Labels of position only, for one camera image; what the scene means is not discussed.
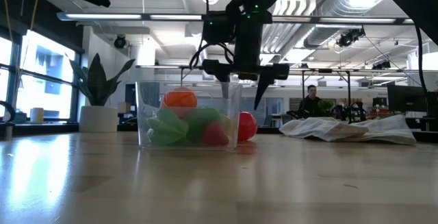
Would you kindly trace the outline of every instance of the white cup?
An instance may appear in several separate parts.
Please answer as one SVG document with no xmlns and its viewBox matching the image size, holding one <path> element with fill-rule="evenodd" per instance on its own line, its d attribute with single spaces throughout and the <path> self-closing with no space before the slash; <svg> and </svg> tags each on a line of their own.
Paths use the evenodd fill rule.
<svg viewBox="0 0 438 224">
<path fill-rule="evenodd" d="M 44 121 L 44 109 L 32 108 L 30 110 L 30 122 L 42 123 Z"/>
</svg>

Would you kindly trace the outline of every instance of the plastic container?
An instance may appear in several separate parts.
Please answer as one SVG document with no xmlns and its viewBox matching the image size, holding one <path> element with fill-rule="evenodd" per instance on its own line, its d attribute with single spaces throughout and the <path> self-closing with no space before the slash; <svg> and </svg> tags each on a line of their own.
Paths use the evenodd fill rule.
<svg viewBox="0 0 438 224">
<path fill-rule="evenodd" d="M 136 82 L 139 144 L 158 149 L 233 149 L 240 84 Z"/>
</svg>

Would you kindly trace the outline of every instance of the red ball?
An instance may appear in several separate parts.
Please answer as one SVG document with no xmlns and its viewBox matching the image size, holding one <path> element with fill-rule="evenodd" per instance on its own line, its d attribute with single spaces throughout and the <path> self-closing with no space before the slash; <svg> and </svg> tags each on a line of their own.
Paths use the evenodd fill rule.
<svg viewBox="0 0 438 224">
<path fill-rule="evenodd" d="M 237 141 L 245 141 L 252 138 L 257 133 L 257 121 L 248 112 L 241 112 L 239 119 L 239 134 Z"/>
</svg>

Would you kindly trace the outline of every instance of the man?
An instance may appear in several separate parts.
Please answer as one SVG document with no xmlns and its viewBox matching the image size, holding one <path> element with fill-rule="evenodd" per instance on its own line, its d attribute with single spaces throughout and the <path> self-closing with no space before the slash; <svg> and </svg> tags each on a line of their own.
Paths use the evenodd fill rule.
<svg viewBox="0 0 438 224">
<path fill-rule="evenodd" d="M 316 86 L 310 85 L 307 87 L 307 96 L 303 101 L 300 102 L 299 110 L 304 109 L 310 113 L 310 115 L 315 115 L 319 112 L 318 103 L 321 101 L 319 97 L 316 96 Z"/>
</svg>

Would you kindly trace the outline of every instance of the potted plant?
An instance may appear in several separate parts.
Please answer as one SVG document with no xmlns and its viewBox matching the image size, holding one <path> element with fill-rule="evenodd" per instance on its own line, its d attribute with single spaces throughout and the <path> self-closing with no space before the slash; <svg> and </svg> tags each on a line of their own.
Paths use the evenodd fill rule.
<svg viewBox="0 0 438 224">
<path fill-rule="evenodd" d="M 321 100 L 318 102 L 318 108 L 320 110 L 321 117 L 330 117 L 331 109 L 333 108 L 334 103 L 332 101 Z"/>
<path fill-rule="evenodd" d="M 105 104 L 116 91 L 120 83 L 118 78 L 131 68 L 134 61 L 135 59 L 128 60 L 117 75 L 109 80 L 98 53 L 91 62 L 90 68 L 81 68 L 78 63 L 70 61 L 77 86 L 91 104 L 81 107 L 80 132 L 117 132 L 117 108 L 105 107 Z"/>
</svg>

